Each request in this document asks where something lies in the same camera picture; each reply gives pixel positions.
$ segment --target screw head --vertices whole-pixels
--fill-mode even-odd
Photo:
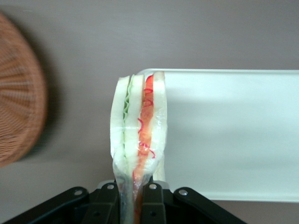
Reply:
[[[109,189],[109,190],[112,190],[114,188],[114,185],[113,184],[109,184],[108,186],[107,186],[107,189]]]
[[[149,189],[155,190],[155,189],[157,189],[157,185],[152,183],[152,184],[149,185]]]
[[[78,195],[81,195],[81,194],[83,194],[83,191],[80,190],[80,189],[74,191],[75,196],[78,196]]]
[[[188,194],[188,192],[184,189],[179,190],[178,193],[182,196],[186,196]]]

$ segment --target plastic wrap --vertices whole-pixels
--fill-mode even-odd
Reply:
[[[142,187],[164,181],[167,102],[163,72],[120,78],[110,120],[113,171],[121,198],[121,224],[137,224]]]

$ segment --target white tray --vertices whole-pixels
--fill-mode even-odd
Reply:
[[[299,70],[165,71],[166,181],[209,199],[299,202]]]

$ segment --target gray background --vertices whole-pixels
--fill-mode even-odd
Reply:
[[[0,169],[0,222],[113,178],[109,114],[118,77],[145,68],[299,69],[296,0],[1,0],[0,10],[37,54],[50,99],[35,148]],[[295,203],[216,202],[248,223],[299,220]]]

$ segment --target wicker basket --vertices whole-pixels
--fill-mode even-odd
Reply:
[[[39,63],[18,29],[0,14],[0,167],[33,147],[46,107]]]

